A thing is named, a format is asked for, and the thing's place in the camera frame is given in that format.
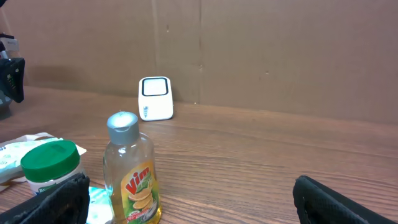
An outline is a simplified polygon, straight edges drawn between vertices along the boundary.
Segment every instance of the cardboard panel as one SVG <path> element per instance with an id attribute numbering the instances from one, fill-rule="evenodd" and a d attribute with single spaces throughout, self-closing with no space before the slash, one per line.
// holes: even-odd
<path id="1" fill-rule="evenodd" d="M 199 103 L 200 0 L 156 0 L 158 73 L 169 77 L 173 97 Z"/>
<path id="2" fill-rule="evenodd" d="M 203 0 L 201 103 L 398 122 L 398 4 Z"/>
<path id="3" fill-rule="evenodd" d="M 13 0 L 3 7 L 31 84 L 137 95 L 155 72 L 146 0 Z"/>

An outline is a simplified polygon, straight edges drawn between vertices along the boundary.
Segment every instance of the green lid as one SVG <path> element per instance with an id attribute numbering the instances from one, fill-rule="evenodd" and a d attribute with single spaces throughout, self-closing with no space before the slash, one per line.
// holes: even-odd
<path id="1" fill-rule="evenodd" d="M 26 179 L 46 182 L 73 171 L 80 162 L 80 155 L 72 141 L 52 141 L 37 146 L 21 159 Z"/>

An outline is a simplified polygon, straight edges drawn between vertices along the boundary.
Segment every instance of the yellow label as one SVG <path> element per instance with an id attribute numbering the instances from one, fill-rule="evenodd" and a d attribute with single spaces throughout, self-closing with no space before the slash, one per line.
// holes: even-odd
<path id="1" fill-rule="evenodd" d="M 121 182 L 121 192 L 127 223 L 151 222 L 160 206 L 153 162 L 143 162 L 125 175 Z"/>

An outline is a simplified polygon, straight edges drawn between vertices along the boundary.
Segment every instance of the gray bottle cap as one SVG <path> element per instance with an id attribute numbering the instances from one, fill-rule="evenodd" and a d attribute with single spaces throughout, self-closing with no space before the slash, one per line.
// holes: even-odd
<path id="1" fill-rule="evenodd" d="M 139 138 L 138 118 L 131 112 L 120 111 L 112 115 L 106 125 L 113 144 L 129 145 Z"/>

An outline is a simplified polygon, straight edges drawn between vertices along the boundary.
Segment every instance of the bottle cap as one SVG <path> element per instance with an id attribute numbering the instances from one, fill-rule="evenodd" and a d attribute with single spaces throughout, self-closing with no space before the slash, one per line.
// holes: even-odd
<path id="1" fill-rule="evenodd" d="M 26 179 L 42 183 L 69 174 L 79 162 L 80 156 L 75 143 L 60 140 L 32 149 L 21 159 L 21 166 Z"/>
<path id="2" fill-rule="evenodd" d="M 120 111 L 112 115 L 106 125 L 113 144 L 133 144 L 139 138 L 138 118 L 134 113 Z"/>

